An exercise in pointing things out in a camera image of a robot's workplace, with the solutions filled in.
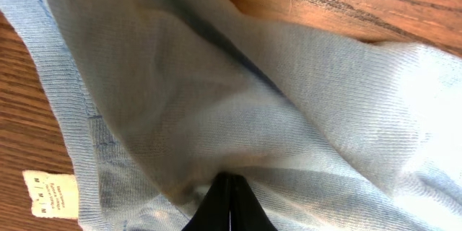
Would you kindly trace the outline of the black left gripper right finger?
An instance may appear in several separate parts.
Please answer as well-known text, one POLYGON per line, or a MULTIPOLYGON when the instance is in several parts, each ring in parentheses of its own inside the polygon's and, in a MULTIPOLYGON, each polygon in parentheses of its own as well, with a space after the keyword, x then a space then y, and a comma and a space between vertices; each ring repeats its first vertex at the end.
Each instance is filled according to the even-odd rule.
POLYGON ((230 216, 232 231, 276 231, 247 180, 231 176, 230 216))

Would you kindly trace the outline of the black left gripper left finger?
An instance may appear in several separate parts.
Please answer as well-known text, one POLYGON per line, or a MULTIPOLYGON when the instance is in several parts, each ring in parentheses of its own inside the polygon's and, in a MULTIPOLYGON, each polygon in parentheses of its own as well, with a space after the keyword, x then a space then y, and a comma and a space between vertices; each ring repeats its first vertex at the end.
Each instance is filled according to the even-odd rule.
POLYGON ((220 173, 183 231, 229 231, 230 197, 230 175, 220 173))

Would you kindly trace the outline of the light blue t-shirt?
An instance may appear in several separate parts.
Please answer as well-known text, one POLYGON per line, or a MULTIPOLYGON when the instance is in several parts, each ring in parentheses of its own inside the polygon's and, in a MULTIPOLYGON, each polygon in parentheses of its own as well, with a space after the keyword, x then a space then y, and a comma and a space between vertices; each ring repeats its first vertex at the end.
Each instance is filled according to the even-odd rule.
POLYGON ((241 175, 278 230, 459 230, 461 60, 229 0, 1 0, 84 230, 180 230, 241 175))

